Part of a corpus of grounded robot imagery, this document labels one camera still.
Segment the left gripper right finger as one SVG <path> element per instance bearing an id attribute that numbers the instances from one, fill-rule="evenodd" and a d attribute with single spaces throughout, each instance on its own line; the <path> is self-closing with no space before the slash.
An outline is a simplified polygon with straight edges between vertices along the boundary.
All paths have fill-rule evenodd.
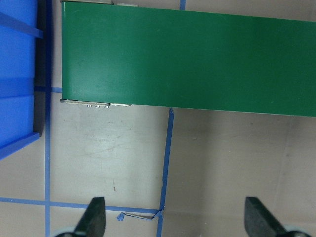
<path id="1" fill-rule="evenodd" d="M 287 233 L 257 197 L 245 198 L 244 227 L 249 237 L 280 237 Z"/>

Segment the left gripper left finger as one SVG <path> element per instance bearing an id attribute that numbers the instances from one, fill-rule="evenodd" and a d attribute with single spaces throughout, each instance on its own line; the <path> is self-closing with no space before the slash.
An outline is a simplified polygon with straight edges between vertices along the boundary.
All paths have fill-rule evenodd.
<path id="1" fill-rule="evenodd" d="M 102 237 L 106 229 L 104 197 L 94 197 L 74 229 L 75 237 Z"/>

